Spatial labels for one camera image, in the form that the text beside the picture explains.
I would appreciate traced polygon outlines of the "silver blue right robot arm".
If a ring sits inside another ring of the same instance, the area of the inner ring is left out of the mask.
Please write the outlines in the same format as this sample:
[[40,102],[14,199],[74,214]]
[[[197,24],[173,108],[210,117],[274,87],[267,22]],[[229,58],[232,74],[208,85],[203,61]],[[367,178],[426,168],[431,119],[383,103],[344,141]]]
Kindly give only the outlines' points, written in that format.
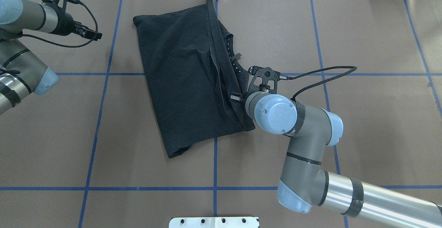
[[263,91],[230,98],[264,131],[290,138],[277,187],[277,200],[286,209],[308,213],[319,206],[387,227],[441,227],[439,204],[321,168],[325,149],[344,133],[338,115]]

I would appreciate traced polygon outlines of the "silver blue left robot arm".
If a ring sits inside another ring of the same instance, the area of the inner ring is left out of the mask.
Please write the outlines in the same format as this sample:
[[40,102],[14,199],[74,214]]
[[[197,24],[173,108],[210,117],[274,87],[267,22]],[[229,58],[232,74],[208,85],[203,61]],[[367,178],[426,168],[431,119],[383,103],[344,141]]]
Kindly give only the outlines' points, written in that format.
[[101,39],[97,20],[93,19],[95,29],[74,20],[66,11],[68,3],[86,7],[81,0],[41,0],[41,3],[1,0],[1,114],[19,105],[30,94],[45,94],[59,81],[58,75],[20,42],[20,38],[33,38],[52,45],[54,42],[24,34],[24,30],[58,36],[76,34],[87,39],[86,44]]

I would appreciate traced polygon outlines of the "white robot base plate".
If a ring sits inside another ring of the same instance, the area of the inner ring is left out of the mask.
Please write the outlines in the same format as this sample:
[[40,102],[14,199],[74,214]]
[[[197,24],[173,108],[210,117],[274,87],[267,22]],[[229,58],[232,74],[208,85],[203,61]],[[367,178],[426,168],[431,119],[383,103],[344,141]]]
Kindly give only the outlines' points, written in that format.
[[258,217],[176,217],[169,228],[260,228]]

